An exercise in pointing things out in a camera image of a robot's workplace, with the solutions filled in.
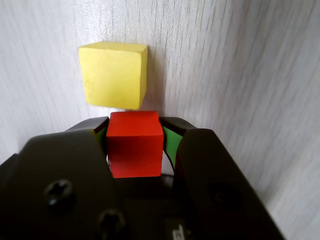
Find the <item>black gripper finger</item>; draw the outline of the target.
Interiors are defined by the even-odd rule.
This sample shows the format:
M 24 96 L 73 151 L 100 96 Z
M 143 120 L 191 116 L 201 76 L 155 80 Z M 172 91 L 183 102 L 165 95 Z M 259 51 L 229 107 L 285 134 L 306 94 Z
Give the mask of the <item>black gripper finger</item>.
M 0 188 L 3 240 L 123 240 L 126 220 L 105 153 L 109 119 L 31 138 Z
M 281 240 L 283 235 L 231 155 L 211 129 L 179 117 L 161 125 L 181 136 L 173 190 L 195 240 Z

